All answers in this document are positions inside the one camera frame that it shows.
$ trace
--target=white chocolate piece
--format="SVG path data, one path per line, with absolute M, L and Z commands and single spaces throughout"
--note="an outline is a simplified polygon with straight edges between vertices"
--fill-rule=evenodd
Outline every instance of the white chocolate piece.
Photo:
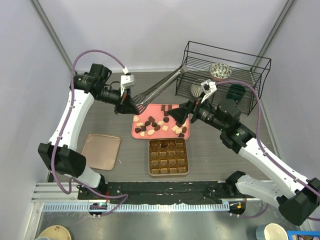
M 179 127 L 177 125 L 175 125 L 173 128 L 171 128 L 172 131 L 176 131 Z
M 148 131 L 148 135 L 149 135 L 149 136 L 151 136 L 151 135 L 154 134 L 154 133 L 155 133 L 155 130 L 153 130 L 153 129 L 151 129 L 151 130 Z
M 175 133 L 176 134 L 180 134 L 182 132 L 182 129 L 181 128 L 178 128 L 177 130 L 175 130 Z

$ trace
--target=chocolate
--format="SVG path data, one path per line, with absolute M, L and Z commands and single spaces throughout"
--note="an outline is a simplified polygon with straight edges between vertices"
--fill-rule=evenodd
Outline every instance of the chocolate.
M 152 116 L 150 116 L 148 119 L 149 119 L 150 122 L 154 122 L 155 121 L 155 119 Z

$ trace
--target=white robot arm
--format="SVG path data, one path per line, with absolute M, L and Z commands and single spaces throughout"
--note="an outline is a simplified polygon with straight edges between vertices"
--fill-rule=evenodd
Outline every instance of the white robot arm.
M 248 84 L 236 80 L 224 83 L 242 84 L 254 91 Z M 187 116 L 193 114 L 191 123 L 200 119 L 221 131 L 220 139 L 227 148 L 248 159 L 273 181 L 263 182 L 236 171 L 226 183 L 235 193 L 250 195 L 275 206 L 287 220 L 300 226 L 320 204 L 320 181 L 307 179 L 267 149 L 259 136 L 239 121 L 241 111 L 235 100 L 223 99 L 214 109 L 206 99 L 217 90 L 218 84 L 222 82 L 204 81 L 201 84 L 203 93 L 198 99 L 180 104 L 168 114 L 179 123 L 184 123 Z

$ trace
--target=bowl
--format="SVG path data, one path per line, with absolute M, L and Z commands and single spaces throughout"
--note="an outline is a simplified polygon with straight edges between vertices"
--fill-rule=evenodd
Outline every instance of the bowl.
M 216 62 L 210 66 L 209 73 L 213 80 L 221 82 L 227 80 L 227 78 L 231 76 L 232 69 L 229 65 L 225 63 Z
M 194 96 L 195 98 L 200 97 L 200 95 L 203 93 L 203 89 L 200 85 L 197 85 L 197 83 L 202 83 L 205 80 L 203 79 L 198 79 L 197 82 L 193 82 L 193 84 L 191 85 L 190 91 L 192 96 Z
M 286 230 L 275 223 L 261 225 L 255 232 L 257 240 L 288 240 Z

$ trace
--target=wire rack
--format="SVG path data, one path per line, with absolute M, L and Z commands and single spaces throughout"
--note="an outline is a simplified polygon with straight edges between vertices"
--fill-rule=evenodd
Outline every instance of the wire rack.
M 259 58 L 259 65 L 252 65 Z M 271 69 L 271 59 L 253 54 L 211 46 L 199 42 L 189 41 L 184 49 L 182 64 L 188 72 L 176 81 L 175 95 L 194 98 L 191 86 L 198 85 L 204 80 L 211 79 L 209 67 L 213 63 L 225 63 L 232 69 L 228 80 L 238 80 L 251 85 L 261 98 L 264 84 Z M 237 84 L 223 84 L 208 100 L 216 106 L 224 98 L 236 96 L 238 108 L 244 114 L 250 114 L 257 104 L 253 93 Z

